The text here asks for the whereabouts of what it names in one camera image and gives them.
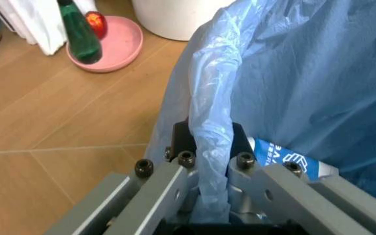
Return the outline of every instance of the glass bottle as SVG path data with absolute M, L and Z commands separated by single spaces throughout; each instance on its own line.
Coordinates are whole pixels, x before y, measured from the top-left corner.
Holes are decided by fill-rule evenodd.
M 83 64 L 102 57 L 102 48 L 86 18 L 72 0 L 57 0 L 69 42 L 69 52 Z

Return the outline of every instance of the tiled floor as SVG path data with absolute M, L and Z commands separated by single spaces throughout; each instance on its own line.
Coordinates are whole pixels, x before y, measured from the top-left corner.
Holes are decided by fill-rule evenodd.
M 129 0 L 98 0 L 135 19 Z M 186 43 L 143 30 L 129 66 L 75 67 L 13 33 L 0 43 L 0 235 L 42 234 L 111 171 L 142 157 L 173 66 Z

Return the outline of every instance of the pink dish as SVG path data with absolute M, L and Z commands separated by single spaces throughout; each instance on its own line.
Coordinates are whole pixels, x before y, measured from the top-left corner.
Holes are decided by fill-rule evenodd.
M 139 54 L 143 44 L 143 33 L 140 27 L 124 17 L 105 16 L 108 24 L 107 35 L 101 40 L 102 57 L 90 65 L 75 60 L 69 53 L 68 57 L 80 68 L 91 72 L 111 72 L 130 64 Z

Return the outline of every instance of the white towel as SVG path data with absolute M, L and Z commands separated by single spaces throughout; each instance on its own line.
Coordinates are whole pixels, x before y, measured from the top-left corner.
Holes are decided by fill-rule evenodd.
M 83 14 L 97 11 L 94 0 L 74 2 Z M 45 55 L 53 55 L 67 39 L 56 0 L 0 0 L 0 15 L 29 44 L 38 44 Z

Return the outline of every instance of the blue plastic bag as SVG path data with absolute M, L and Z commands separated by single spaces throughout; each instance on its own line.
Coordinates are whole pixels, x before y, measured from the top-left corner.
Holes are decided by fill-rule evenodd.
M 238 0 L 193 35 L 145 157 L 162 161 L 189 116 L 199 187 L 192 220 L 227 222 L 232 121 L 339 168 L 376 197 L 376 0 Z

